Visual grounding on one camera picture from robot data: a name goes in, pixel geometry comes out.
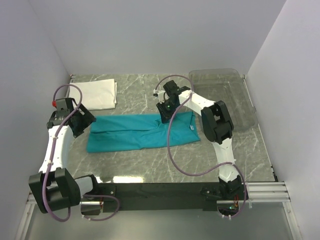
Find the teal t shirt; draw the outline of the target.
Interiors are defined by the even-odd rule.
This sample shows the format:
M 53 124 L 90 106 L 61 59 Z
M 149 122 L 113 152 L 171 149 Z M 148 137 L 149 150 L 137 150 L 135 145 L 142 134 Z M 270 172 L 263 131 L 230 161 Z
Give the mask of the teal t shirt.
M 97 116 L 90 126 L 88 153 L 108 153 L 167 146 L 168 123 L 158 113 Z M 193 112 L 179 112 L 170 129 L 170 146 L 200 140 Z

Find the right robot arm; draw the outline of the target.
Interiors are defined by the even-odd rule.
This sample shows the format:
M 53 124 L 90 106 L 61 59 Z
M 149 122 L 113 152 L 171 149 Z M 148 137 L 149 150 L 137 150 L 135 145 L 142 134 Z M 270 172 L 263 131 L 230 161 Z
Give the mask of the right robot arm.
M 245 177 L 236 166 L 232 149 L 234 124 L 226 104 L 223 101 L 206 99 L 195 93 L 194 87 L 178 87 L 168 81 L 163 90 L 155 88 L 153 96 L 158 98 L 157 108 L 162 123 L 170 126 L 182 107 L 187 107 L 201 117 L 202 130 L 208 141 L 212 143 L 218 164 L 210 169 L 218 169 L 220 197 L 232 199 L 243 191 L 247 197 Z

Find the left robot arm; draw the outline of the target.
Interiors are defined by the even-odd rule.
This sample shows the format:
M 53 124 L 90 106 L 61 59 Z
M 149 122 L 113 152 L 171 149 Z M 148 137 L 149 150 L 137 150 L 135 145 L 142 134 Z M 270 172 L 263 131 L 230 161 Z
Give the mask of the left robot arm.
M 51 211 L 77 206 L 84 196 L 88 201 L 96 200 L 100 188 L 93 174 L 73 178 L 67 170 L 68 154 L 72 139 L 79 137 L 96 118 L 82 104 L 76 109 L 72 98 L 53 102 L 56 110 L 47 123 L 49 140 L 44 161 L 37 174 L 31 175 L 28 185 L 39 210 L 48 211 L 43 198 L 45 186 L 46 201 Z

